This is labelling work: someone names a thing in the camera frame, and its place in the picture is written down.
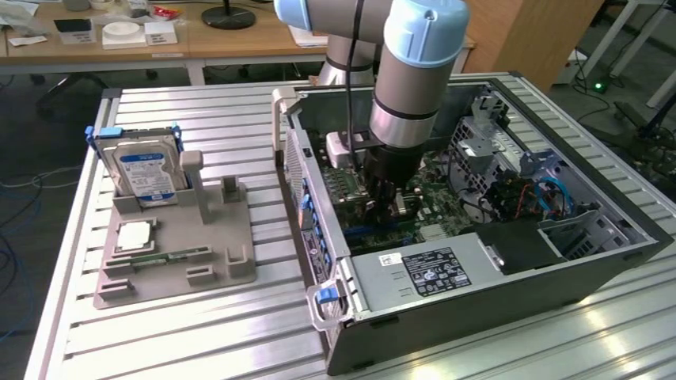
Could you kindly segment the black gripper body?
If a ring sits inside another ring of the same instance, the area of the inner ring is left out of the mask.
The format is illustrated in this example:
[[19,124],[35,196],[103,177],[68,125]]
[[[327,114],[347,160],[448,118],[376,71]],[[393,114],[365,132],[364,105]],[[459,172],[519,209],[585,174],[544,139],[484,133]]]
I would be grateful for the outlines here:
[[367,184],[387,182],[395,186],[405,186],[417,173],[423,155],[423,146],[396,148],[383,145],[368,148],[364,157]]

